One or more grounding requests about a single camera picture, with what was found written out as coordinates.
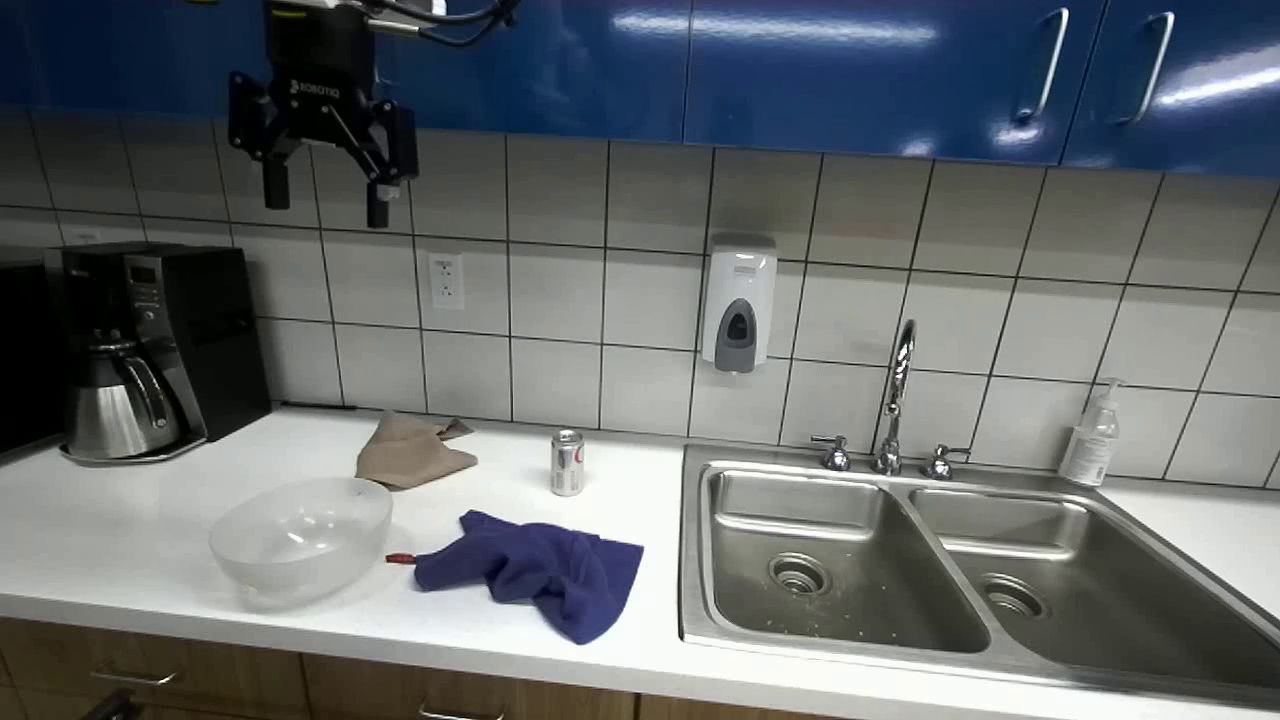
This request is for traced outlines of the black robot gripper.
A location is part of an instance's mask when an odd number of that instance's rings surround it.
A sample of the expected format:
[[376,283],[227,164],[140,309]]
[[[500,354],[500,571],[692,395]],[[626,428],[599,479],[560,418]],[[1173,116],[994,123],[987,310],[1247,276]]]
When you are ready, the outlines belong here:
[[[227,145],[265,164],[265,209],[289,209],[299,138],[343,146],[363,176],[412,176],[412,112],[376,96],[371,10],[360,0],[265,0],[272,74],[227,74]],[[389,229],[396,183],[367,178],[367,229]]]

